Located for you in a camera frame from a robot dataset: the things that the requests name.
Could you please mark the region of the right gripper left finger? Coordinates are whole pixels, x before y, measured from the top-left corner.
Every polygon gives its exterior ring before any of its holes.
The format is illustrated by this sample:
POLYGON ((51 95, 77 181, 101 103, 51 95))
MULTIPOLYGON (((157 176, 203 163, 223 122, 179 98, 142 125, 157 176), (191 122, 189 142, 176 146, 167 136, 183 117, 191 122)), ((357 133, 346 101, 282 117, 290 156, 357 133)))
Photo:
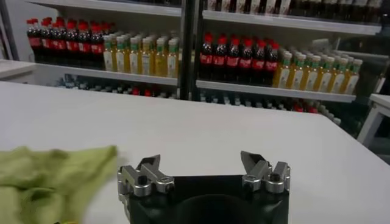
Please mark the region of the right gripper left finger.
POLYGON ((131 196, 148 197, 154 190, 168 194, 175 188, 174 177, 159 170, 160 155, 143 158, 136 166, 121 166, 117 171, 118 198, 125 203, 131 196))

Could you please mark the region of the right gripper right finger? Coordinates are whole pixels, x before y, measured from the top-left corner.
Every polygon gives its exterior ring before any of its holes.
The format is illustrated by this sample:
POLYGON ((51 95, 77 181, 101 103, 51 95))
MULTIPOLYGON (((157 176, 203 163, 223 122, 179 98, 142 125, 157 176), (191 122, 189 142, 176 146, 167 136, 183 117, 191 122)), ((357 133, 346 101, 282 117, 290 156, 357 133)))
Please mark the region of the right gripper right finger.
POLYGON ((246 171, 242 184, 251 192, 264 189, 272 194, 282 194, 290 191, 291 168, 288 163, 279 161, 273 167, 260 154, 241 151, 240 155, 246 171))

